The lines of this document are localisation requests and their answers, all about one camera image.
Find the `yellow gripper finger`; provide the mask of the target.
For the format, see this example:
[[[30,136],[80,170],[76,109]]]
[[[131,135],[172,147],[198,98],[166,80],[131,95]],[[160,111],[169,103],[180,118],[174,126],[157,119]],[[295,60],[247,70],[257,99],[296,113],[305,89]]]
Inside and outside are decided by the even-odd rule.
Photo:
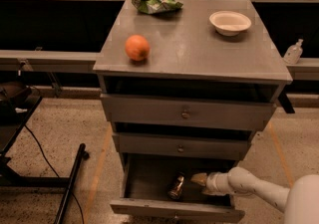
[[[190,181],[193,182],[193,183],[196,183],[202,187],[205,187],[206,186],[206,180],[207,180],[207,174],[206,173],[197,173],[197,174],[194,174]]]

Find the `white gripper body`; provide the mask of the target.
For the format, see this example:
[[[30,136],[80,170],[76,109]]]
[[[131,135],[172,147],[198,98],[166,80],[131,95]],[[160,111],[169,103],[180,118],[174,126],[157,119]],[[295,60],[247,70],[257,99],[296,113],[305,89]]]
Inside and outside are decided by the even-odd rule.
[[[209,196],[224,196],[230,193],[228,178],[226,173],[209,173],[204,182],[202,193]]]

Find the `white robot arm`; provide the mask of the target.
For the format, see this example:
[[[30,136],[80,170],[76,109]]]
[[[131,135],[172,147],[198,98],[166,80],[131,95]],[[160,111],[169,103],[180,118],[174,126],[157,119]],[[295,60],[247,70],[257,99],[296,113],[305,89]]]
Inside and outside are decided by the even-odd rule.
[[[194,174],[191,182],[211,196],[253,194],[284,214],[284,224],[319,224],[319,176],[305,175],[286,188],[253,175],[242,167],[228,172]]]

